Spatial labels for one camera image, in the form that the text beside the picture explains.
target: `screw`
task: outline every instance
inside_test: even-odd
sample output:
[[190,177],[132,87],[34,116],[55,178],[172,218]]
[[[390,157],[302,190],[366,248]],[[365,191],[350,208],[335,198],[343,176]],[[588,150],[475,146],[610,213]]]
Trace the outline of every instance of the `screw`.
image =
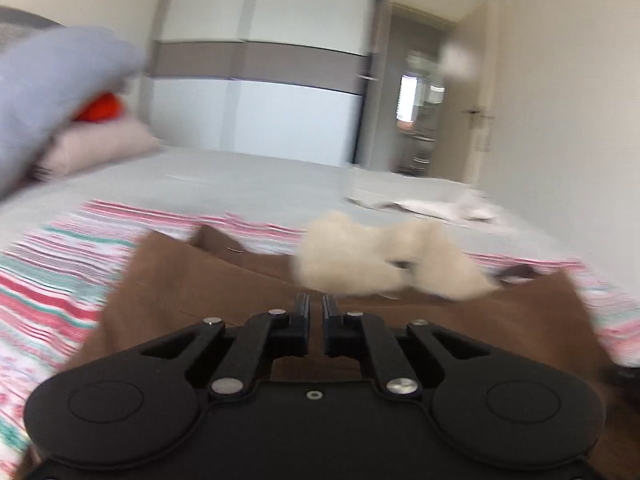
[[309,390],[306,393],[306,398],[309,400],[320,400],[324,397],[324,393],[320,390]]
[[386,389],[393,394],[408,395],[412,394],[418,389],[418,383],[413,379],[409,379],[407,377],[398,377],[395,379],[391,379],[386,384]]
[[233,395],[242,390],[242,388],[244,388],[242,381],[233,377],[223,377],[211,383],[211,389],[220,395]]

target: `black object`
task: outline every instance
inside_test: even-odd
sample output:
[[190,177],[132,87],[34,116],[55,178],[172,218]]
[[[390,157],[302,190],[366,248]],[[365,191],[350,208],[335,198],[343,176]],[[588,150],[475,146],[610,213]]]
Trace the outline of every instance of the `black object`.
[[268,380],[306,354],[307,295],[240,328],[210,318],[41,384],[29,478],[600,478],[586,455],[604,409],[583,381],[423,320],[322,310],[326,354],[363,380]]

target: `door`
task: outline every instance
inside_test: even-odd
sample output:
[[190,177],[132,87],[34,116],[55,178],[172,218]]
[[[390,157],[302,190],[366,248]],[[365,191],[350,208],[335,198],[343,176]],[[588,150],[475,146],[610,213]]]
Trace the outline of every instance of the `door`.
[[450,31],[442,49],[445,96],[430,176],[478,183],[488,151],[498,56],[498,2]]

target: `orange-red cloth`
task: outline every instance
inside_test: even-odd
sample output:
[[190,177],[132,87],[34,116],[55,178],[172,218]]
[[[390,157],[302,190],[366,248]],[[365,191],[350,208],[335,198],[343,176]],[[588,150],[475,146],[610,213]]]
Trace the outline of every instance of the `orange-red cloth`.
[[75,121],[101,123],[119,118],[125,111],[122,101],[113,93],[103,94],[84,108]]

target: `striped cloth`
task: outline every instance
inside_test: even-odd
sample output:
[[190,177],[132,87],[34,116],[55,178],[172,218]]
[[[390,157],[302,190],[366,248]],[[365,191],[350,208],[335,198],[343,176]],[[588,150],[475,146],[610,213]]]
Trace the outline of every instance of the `striped cloth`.
[[[95,326],[136,241],[150,230],[187,239],[211,225],[259,253],[294,252],[302,231],[239,216],[187,216],[93,201],[36,229],[0,255],[0,479],[9,478],[28,443],[22,410],[31,391],[78,350]],[[579,261],[538,262],[472,254],[494,271],[532,264],[564,268],[590,308],[596,332],[621,364],[640,365],[640,309]]]

